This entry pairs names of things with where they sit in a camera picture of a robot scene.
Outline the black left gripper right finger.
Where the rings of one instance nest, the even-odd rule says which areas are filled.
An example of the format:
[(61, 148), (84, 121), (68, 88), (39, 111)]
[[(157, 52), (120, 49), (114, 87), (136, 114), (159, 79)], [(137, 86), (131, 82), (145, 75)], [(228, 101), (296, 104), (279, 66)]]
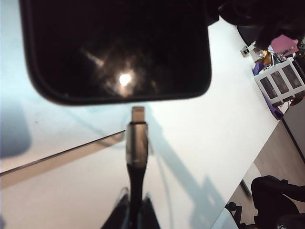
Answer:
[(141, 229), (160, 229), (160, 225), (155, 214), (151, 196), (149, 193), (145, 195), (140, 209), (140, 228)]

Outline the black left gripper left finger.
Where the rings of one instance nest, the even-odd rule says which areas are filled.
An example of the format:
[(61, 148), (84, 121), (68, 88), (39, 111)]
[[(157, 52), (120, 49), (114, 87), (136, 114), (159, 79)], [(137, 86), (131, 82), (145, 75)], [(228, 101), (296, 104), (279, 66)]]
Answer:
[(114, 208), (101, 229), (128, 229), (130, 211), (130, 191), (122, 188), (116, 199)]

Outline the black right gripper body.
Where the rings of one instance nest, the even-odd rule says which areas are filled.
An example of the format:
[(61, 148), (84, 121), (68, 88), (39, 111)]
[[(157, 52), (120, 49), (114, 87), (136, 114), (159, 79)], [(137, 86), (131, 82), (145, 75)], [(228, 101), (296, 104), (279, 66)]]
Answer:
[(208, 0), (207, 12), (236, 26), (261, 28), (258, 47), (285, 35), (293, 40), (305, 36), (305, 2), (303, 0)]

